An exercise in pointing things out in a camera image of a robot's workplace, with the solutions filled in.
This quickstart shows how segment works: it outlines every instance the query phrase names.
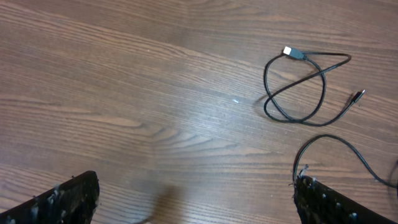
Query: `cable plug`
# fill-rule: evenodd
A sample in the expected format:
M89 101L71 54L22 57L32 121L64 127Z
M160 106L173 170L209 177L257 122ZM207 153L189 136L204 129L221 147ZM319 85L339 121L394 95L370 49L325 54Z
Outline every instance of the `cable plug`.
M285 47L284 54L297 60L305 60L307 58L307 56L305 56L299 49L294 49L291 47Z
M354 97L351 99L351 103L357 103L361 97L365 94L365 90L361 90L357 92Z

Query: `coiled black cable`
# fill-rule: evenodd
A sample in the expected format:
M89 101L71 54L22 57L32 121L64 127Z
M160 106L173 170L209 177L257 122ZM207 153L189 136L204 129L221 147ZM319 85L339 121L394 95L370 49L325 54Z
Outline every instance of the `coiled black cable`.
M331 134L321 134L318 136L315 136L314 138L310 139L309 141L307 141L302 148L297 152L296 158L294 160L294 164L293 164L293 182L296 181L297 178L297 169L299 167L299 162L301 157L303 156L305 150L307 150L307 148L314 143L316 140L320 139L320 138L333 138L336 140L341 141L342 143L344 143L346 146L348 146L355 154L356 156L359 158L359 160L363 163L363 165L365 166L365 168L367 168L367 170L372 174L372 176L378 180L380 183L388 186L388 187L393 187L395 189L398 190L398 187L396 185L390 184L387 181L381 179L378 175L376 175L373 170L371 169L371 167L369 166L369 164L365 161L364 157L359 153L359 151L352 145L350 144L348 141L345 141L344 139L338 137L338 136L334 136Z
M295 58L295 59L298 59L298 60L304 60L304 61L306 61L306 62L310 62L313 66L315 66L315 68L318 69L319 72L314 73L314 74L312 74L312 75L309 75L309 76L307 76L307 77L305 77L305 78L303 78L303 79L301 79L301 80L299 80L299 81L293 82L292 84L289 84L289 85L287 85L287 86L281 88L280 90L276 91L274 94L271 94L271 92L269 91L268 81L267 81L268 69L269 69L270 65L271 65L275 60L277 60L278 58L281 58L281 57L283 57L283 56L285 56L285 55L288 55L288 56L290 56L290 57L292 57L292 58ZM313 60L311 60L311 59L309 59L309 58L307 57L308 55L345 56L345 57L347 57L347 59L344 60L344 61L342 61L342 62L339 62L339 63L337 63L337 64L335 64L335 65L332 65L332 66L330 66L330 67L328 67L328 68L326 68L326 69L324 69L324 70L322 70L322 69L320 68L320 66L319 66L317 63L315 63ZM361 90L361 91L357 92L357 94L355 94L354 97L351 99L350 103L349 103L345 108L343 108L343 109L340 111L340 113L339 113L336 117L334 117L334 118L331 119L330 121L325 122L325 123L322 123L322 124L317 124L317 123L308 122L307 120L310 119L310 118L312 118L312 117L318 112L318 110L321 108L321 105L322 105L322 103L323 103L323 100L325 99L325 95L326 95L326 77L325 77L325 72L329 72L329 71L331 71L331 70L333 70L333 69L335 69L335 68L338 68L338 67L344 65L345 63L349 62L350 60L351 60L351 55L349 55L349 54L328 53L328 52L301 52L301 51L299 51L299 50L297 50L297 49L293 49L293 48L290 48L290 47L285 47L284 53L282 53L282 54L280 54L280 55L274 57L273 59L271 59L271 60L267 63L267 65L266 65L266 67L265 67L265 69L264 69L264 88L266 89L266 92L267 92L267 94L268 94L268 99L267 99L266 102L264 103L264 112L266 113L266 115L267 115L270 119L272 119L272 120L274 120L274 121L282 122L282 123L300 123L300 124L304 124L304 125L308 125L308 126L321 127L321 126L326 126L326 125L328 125L328 124L331 124L331 123L337 121L338 119L340 119L340 118L349 110L349 108L350 108L351 106L354 105L354 103L358 102L358 100L363 96L365 90ZM304 118L301 118L301 119L293 118L293 117L291 117L290 115L288 115L288 114L278 105L278 103L277 103L276 100L274 99L274 97L275 97L276 95L278 95L279 93L282 93L283 91L287 90L288 88L293 87L293 86L295 86L295 85L297 85L297 84L299 84L299 83L302 83L302 82L304 82L304 81L307 81L307 80L309 80L309 79L311 79L311 78L314 78L314 77L317 77L317 76L321 76L322 83L323 83L321 98L320 98L320 100L319 100L317 106L315 107L315 109L314 109L308 116L306 116L306 117L304 117ZM271 114L268 113L268 111L267 111L267 105L268 105L268 103L269 103L270 101L272 101L272 103L275 105L275 107L277 108L277 110L278 110L286 119L278 119L278 118L275 118L273 115L271 115Z

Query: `brown wooden surface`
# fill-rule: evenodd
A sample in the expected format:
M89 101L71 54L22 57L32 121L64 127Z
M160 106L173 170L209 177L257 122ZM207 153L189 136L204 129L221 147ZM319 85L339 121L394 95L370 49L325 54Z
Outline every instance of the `brown wooden surface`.
M385 179L398 159L397 23L394 0L0 0L0 212L95 170L93 223L298 223L292 163L311 137L344 137ZM327 73L313 121L366 95L324 128L272 122L262 73L285 45L353 56ZM312 71L281 59L269 84ZM277 99L303 116L321 87ZM398 222L397 199L344 145L316 142L302 163Z

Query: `wire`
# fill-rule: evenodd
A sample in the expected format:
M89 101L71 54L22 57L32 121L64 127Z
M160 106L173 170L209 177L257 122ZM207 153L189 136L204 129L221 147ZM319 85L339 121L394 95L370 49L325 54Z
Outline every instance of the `wire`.
M303 156L305 150L307 150L307 148L314 143L316 140L320 139L320 138L332 138L332 139L336 139L341 141L342 143L344 143L346 146L348 146L355 154L356 156L358 156L359 160L363 163L363 165L367 168L367 170L372 174L372 176L378 180L380 183L388 186L388 187L393 187L398 189L398 187L396 185L390 184L388 182L386 182L385 180L381 179L378 175L376 175L373 170L371 169L371 167L369 166L369 164L365 161L364 157L359 153L359 151L352 145L350 144L348 141L345 141L344 139L338 137L338 136L334 136L331 134L321 134L318 136L315 136L314 138L310 139L308 142L306 142L303 147L298 151L296 158L294 160L294 164L293 164L293 182L295 183L296 178L297 178L297 167L299 166L299 162L301 157Z
M303 78L303 79L301 79L301 80L299 80L299 81L293 82L293 83L291 83L291 84L289 84L289 85L287 85L287 86L281 88L280 90L276 91L274 94L271 94L271 92L269 91L268 81L267 81L267 74L268 74L269 67L270 67L270 65L271 65L275 60L277 60L278 58L281 58L281 57L283 57L283 56L285 56L285 55L288 55L289 57L295 58L295 59L297 59L297 60L303 60L303 61L306 61L306 62L311 63L315 68L318 69L318 72L317 72L317 73L314 73L314 74L312 74L312 75L309 75L309 76L307 76L307 77L305 77L305 78ZM311 60L311 59L309 59L309 58L307 57L308 55L345 56L347 59L345 59L345 60L342 61L342 62L339 62L339 63L337 63L337 64L335 64L335 65L332 65L332 66L330 66L330 67L328 67L328 68L322 70L322 69L320 68L320 66L319 66L316 62L314 62L313 60ZM326 126L326 125L328 125L328 124L331 124L331 123L337 121L337 120L340 119L340 118L341 118L341 117L342 117L342 116L343 116L343 115L344 115L356 102L358 102L358 100L364 95L365 90L361 90L361 91L357 92L357 93L354 95L354 97L351 99L351 101L348 103L348 105L346 105L346 106L340 111L340 113L339 113L336 117L334 117L333 119L331 119L330 121L325 122L325 123L322 123L322 124L318 124L318 123L308 122L308 121L306 121L306 120L312 118L312 117L318 112L318 110L321 108L321 105L322 105L322 103L323 103L323 100L325 99L325 95L326 95L326 76L325 76L325 73L326 73L326 72L329 72L329 71L331 71L331 70L333 70L333 69L335 69L335 68L338 68L338 67L340 67L340 66L342 66L342 65L344 65L345 63L349 62L350 60L351 60L351 55L349 55L349 54L328 53L328 52L301 52L301 51L299 51L299 50L297 50L297 49L293 49L293 48L290 48L290 47L285 47L284 52L283 52L282 54L280 54L280 55L274 57L273 59L271 59L271 60L267 63L267 65L266 65L266 67L265 67L265 69L264 69L264 88L266 89L266 92L267 92L267 94L268 94L268 99L267 99L266 102L264 103L264 112L266 113L266 115L267 115L270 119L272 119L272 120L274 120L274 121L282 122L282 123L299 123L299 124L304 124L304 125L307 125L307 126L321 127L321 126ZM314 78L314 77L317 77L317 76L321 76L322 83L323 83L323 85L322 85L321 98L320 98L320 100L319 100L317 106L315 107L315 109L314 109L308 116L306 116L306 117L304 117L304 118L301 118L301 119L293 118L293 117L291 117L290 115L288 115L288 114L278 105L278 103L277 103L276 100L274 99L275 96L277 96L279 93L282 93L283 91L287 90L288 88L291 88L291 87L293 87L293 86L295 86L295 85L298 85L298 84L300 84L300 83L302 83L302 82L304 82L304 81L307 81L307 80L309 80L309 79L311 79L311 78ZM267 111L267 105L268 105L268 103L269 103L270 101L275 105L275 107L277 108L277 110L278 110L286 119L278 119L278 118L276 118L276 117L274 117L273 115L271 115L271 114L268 113L268 111Z

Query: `usb cable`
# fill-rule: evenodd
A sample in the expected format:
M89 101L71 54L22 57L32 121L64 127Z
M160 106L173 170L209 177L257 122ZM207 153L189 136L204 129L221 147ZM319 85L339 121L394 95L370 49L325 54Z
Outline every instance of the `usb cable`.
M322 70L319 65L317 63L315 63L313 60L308 58L308 55L331 55L331 56L345 56L347 57L346 60L339 62L335 65L332 65L324 70ZM302 61L307 61L310 62L313 66L315 66L315 68L318 69L319 72L314 73L312 75L309 75L299 81L293 82L292 84L289 84L283 88L281 88L280 90L276 91L274 94L271 94L271 92L269 91L269 87L268 87L268 82L267 82L267 74L268 74L268 69L270 67L270 65L277 60L278 58L281 58L283 56L288 56L290 58L294 58L296 60L302 60ZM274 57L273 59L271 59L267 65L266 68L264 70L264 87L266 89L266 92L268 94L268 99L266 100L266 102L264 103L264 112L266 113L266 115L274 120L274 121L278 121L278 122L282 122L282 123L299 123L299 124L304 124L307 126L315 126L315 127L322 127L322 126L326 126L329 125L335 121L337 121L338 119L340 119L355 103L357 103L359 101L359 99L361 99L361 97L365 94L365 90L361 90L359 92L357 92L354 97L352 97L351 101L348 103L348 105L346 105L341 111L340 113L334 117L333 119L331 119L328 122L322 123L322 124L318 124L318 123L312 123L312 122L308 122L307 120L312 118L317 112L318 110L321 108L321 105L323 103L323 100L325 99L325 95L326 95L326 77L325 77L325 73L329 72L335 68L338 68L342 65L344 65L345 63L349 62L351 60L351 55L349 54L341 54L341 53L328 53L328 52L302 52L299 51L298 49L294 49L291 47L285 47L284 51L282 54ZM274 97L276 95L278 95L279 93L282 93L283 91L287 90L290 87L293 87L297 84L300 84L304 81L307 81L311 78L317 77L317 76L321 76L322 79L322 93L321 93L321 98L317 104L317 106L315 107L315 109L306 117L301 118L301 119L297 119L297 118L293 118L290 115L288 115L276 102L276 100L274 99ZM277 110L286 118L286 119L279 119L274 117L273 115L269 114L267 111L267 105L269 102L272 102L275 107L277 108Z

